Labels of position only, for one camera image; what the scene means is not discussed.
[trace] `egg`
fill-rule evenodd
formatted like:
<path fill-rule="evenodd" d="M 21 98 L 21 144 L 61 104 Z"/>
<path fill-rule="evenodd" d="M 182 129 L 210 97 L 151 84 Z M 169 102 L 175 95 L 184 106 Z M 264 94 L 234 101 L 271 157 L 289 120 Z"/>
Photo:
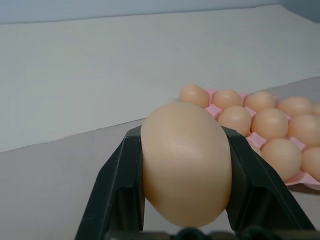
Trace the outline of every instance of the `egg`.
<path fill-rule="evenodd" d="M 320 180 L 320 147 L 311 147 L 303 152 L 301 169 Z"/>
<path fill-rule="evenodd" d="M 320 146 L 320 121 L 313 115 L 299 115 L 289 121 L 288 136 L 307 146 Z"/>
<path fill-rule="evenodd" d="M 223 127 L 236 130 L 238 133 L 246 136 L 251 127 L 251 115 L 242 106 L 231 106 L 220 114 L 218 123 Z"/>
<path fill-rule="evenodd" d="M 314 116 L 320 117 L 320 103 L 312 106 L 312 114 Z"/>
<path fill-rule="evenodd" d="M 232 183 L 224 130 L 199 106 L 166 104 L 141 127 L 145 197 L 170 223 L 201 227 L 226 208 Z"/>
<path fill-rule="evenodd" d="M 281 101 L 277 108 L 291 117 L 312 113 L 312 103 L 302 96 L 292 96 Z"/>
<path fill-rule="evenodd" d="M 181 102 L 192 103 L 203 109 L 209 106 L 209 95 L 196 84 L 189 84 L 181 88 L 179 99 Z"/>
<path fill-rule="evenodd" d="M 212 103 L 218 108 L 225 110 L 232 106 L 241 106 L 242 97 L 235 90 L 222 89 L 213 95 Z"/>
<path fill-rule="evenodd" d="M 288 119 L 282 111 L 267 108 L 256 114 L 252 121 L 251 130 L 267 141 L 284 138 L 288 133 Z"/>
<path fill-rule="evenodd" d="M 261 155 L 283 181 L 293 177 L 302 164 L 302 154 L 299 148 L 284 138 L 267 142 L 261 149 Z"/>
<path fill-rule="evenodd" d="M 276 98 L 267 91 L 258 91 L 247 96 L 243 106 L 251 108 L 258 113 L 264 109 L 275 108 Z"/>

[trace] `brown egg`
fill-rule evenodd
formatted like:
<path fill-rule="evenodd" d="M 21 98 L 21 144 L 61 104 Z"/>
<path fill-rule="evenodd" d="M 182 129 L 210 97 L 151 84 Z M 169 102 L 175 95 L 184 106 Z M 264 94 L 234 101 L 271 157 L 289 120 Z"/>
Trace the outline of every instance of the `brown egg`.
<path fill-rule="evenodd" d="M 282 111 L 268 108 L 256 114 L 251 128 L 267 141 L 284 138 L 288 132 L 288 119 Z"/>
<path fill-rule="evenodd" d="M 258 91 L 247 96 L 243 103 L 244 107 L 251 108 L 255 112 L 260 112 L 264 109 L 276 107 L 275 97 L 267 91 Z"/>
<path fill-rule="evenodd" d="M 312 103 L 302 96 L 292 96 L 284 101 L 281 101 L 277 108 L 291 117 L 303 114 L 311 114 Z"/>
<path fill-rule="evenodd" d="M 181 88 L 179 99 L 181 102 L 192 103 L 203 109 L 209 106 L 209 95 L 196 84 L 189 84 Z"/>
<path fill-rule="evenodd" d="M 303 152 L 301 169 L 320 180 L 320 147 L 311 147 Z"/>
<path fill-rule="evenodd" d="M 204 109 L 164 105 L 141 127 L 146 198 L 169 222 L 201 227 L 226 208 L 232 182 L 230 146 Z"/>
<path fill-rule="evenodd" d="M 262 157 L 261 151 L 258 147 L 256 147 L 255 145 L 250 144 L 251 148 L 259 155 Z"/>
<path fill-rule="evenodd" d="M 320 103 L 313 105 L 312 114 L 320 117 Z"/>
<path fill-rule="evenodd" d="M 236 130 L 238 133 L 246 136 L 251 127 L 251 115 L 242 106 L 231 106 L 220 114 L 218 123 L 223 127 Z"/>
<path fill-rule="evenodd" d="M 299 115 L 289 121 L 288 136 L 307 146 L 320 145 L 320 122 L 313 115 Z"/>
<path fill-rule="evenodd" d="M 262 147 L 261 154 L 284 181 L 293 177 L 302 164 L 302 154 L 299 148 L 284 138 L 267 142 Z"/>
<path fill-rule="evenodd" d="M 225 110 L 232 106 L 241 106 L 242 97 L 235 90 L 223 89 L 213 95 L 212 103 L 218 108 Z"/>

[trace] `gray table surface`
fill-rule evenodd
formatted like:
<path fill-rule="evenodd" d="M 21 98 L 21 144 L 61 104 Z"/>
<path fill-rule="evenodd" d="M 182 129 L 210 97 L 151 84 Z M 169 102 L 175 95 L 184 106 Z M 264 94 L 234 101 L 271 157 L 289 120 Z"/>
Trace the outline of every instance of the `gray table surface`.
<path fill-rule="evenodd" d="M 320 78 L 269 89 L 286 98 L 306 96 L 320 102 Z M 0 153 L 0 239 L 72 240 L 96 176 L 137 120 L 63 139 Z M 292 192 L 320 229 L 320 195 Z M 146 202 L 144 229 L 176 233 Z M 204 232 L 231 231 L 225 212 Z"/>

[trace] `white wall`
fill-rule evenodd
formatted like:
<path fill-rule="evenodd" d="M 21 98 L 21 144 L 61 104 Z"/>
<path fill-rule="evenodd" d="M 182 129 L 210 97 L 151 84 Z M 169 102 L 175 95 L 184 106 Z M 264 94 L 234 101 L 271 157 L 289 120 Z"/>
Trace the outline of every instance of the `white wall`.
<path fill-rule="evenodd" d="M 144 118 L 188 83 L 320 76 L 319 30 L 281 6 L 0 25 L 0 152 Z"/>
<path fill-rule="evenodd" d="M 279 0 L 0 0 L 0 23 L 252 8 Z"/>

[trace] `plastic egg tray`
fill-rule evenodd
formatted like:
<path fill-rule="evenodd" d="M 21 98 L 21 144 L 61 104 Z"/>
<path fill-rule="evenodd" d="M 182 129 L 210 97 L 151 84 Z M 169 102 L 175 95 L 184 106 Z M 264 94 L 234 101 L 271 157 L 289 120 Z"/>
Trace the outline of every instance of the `plastic egg tray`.
<path fill-rule="evenodd" d="M 207 110 L 215 120 L 218 120 L 218 117 L 222 113 L 223 110 L 220 109 L 219 107 L 217 107 L 216 105 L 212 104 L 212 97 L 218 91 L 218 89 L 205 89 L 205 91 L 209 95 L 209 106 L 206 107 L 205 110 Z M 243 104 L 246 96 L 248 96 L 250 93 L 238 92 L 238 94 L 242 97 L 242 104 Z M 248 110 L 248 112 L 251 115 L 251 118 L 253 119 L 257 113 L 255 111 L 253 111 L 252 109 L 250 109 L 249 107 L 245 107 L 245 108 Z M 286 115 L 286 116 L 287 116 L 288 121 L 290 121 L 291 117 L 289 115 Z M 259 134 L 257 134 L 256 132 L 249 132 L 248 136 L 246 136 L 246 139 L 251 145 L 254 145 L 259 149 L 261 149 L 264 146 L 264 144 L 267 142 L 267 140 L 265 140 L 263 137 L 259 136 Z M 303 152 L 305 150 L 306 145 L 304 145 L 302 142 L 297 140 L 295 137 L 288 137 L 287 139 L 289 141 L 291 141 L 292 143 L 294 143 L 300 149 L 301 152 Z M 296 184 L 304 184 L 309 188 L 320 191 L 320 181 L 314 179 L 308 173 L 303 172 L 303 171 L 297 172 L 292 178 L 287 180 L 285 182 L 285 184 L 287 186 L 296 185 Z"/>

